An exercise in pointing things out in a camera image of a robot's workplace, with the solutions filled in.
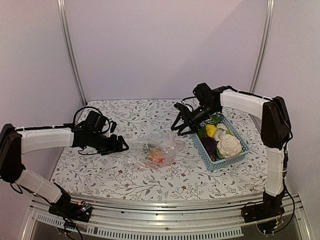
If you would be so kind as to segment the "clear zip top bag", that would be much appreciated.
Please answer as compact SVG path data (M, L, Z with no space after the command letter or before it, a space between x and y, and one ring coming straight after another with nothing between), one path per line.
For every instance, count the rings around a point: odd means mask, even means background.
M173 133L151 133L132 141L124 160L136 169L158 170L170 166L185 146Z

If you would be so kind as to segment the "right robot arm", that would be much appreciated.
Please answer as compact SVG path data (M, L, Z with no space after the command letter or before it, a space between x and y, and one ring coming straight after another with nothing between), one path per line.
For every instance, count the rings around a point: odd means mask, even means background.
M230 85L211 89L205 82L193 90L199 107L191 111L183 103L174 108L178 115L171 126L179 136L195 134L200 124L224 107L253 115L261 120L260 136L267 151L267 183L263 203L258 213L269 218L282 205L286 193L285 176L288 170L288 142L293 138L291 122L282 97L268 98L236 90Z

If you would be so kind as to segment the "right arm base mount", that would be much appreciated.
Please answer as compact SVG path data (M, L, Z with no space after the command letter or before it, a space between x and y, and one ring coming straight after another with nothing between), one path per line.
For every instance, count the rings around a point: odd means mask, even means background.
M282 216L284 213L285 209L282 205L282 201L277 202L273 200L266 200L262 203L255 203L253 201L247 202L241 208L240 212L245 223Z

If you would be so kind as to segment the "purple fake eggplant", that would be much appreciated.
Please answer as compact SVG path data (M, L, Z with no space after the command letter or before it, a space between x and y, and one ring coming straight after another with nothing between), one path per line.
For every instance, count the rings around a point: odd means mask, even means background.
M203 137L200 141L207 152L209 159L212 162L215 162L217 159L217 142L209 136Z

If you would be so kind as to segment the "white fake garlic bulb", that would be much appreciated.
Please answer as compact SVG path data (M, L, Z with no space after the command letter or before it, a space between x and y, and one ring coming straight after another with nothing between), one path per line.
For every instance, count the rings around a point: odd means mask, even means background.
M225 130L225 129L222 129L222 128L218 128L213 134L213 139L216 142L219 142L222 139L222 137L224 137L225 135L234 136L234 133L232 131L230 131L230 130Z

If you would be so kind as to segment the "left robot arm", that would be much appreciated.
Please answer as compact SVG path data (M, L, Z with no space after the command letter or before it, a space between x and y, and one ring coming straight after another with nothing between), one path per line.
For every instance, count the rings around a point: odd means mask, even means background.
M113 133L116 126L94 110L79 123L20 128L7 123L0 133L0 177L46 199L63 217L70 217L75 211L71 196L61 186L27 169L23 156L60 148L92 148L101 156L127 151L124 138Z

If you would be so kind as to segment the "white fake cauliflower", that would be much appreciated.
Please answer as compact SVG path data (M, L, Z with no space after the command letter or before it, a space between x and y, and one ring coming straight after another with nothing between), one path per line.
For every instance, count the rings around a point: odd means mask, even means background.
M218 155L223 159L234 157L242 152L241 141L229 134L222 137L216 148Z

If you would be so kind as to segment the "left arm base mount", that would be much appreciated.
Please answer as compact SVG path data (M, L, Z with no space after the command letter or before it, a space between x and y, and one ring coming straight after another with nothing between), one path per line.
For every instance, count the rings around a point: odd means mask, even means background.
M70 220L88 223L92 215L92 204L85 201L78 203L69 200L59 200L51 203L48 212Z

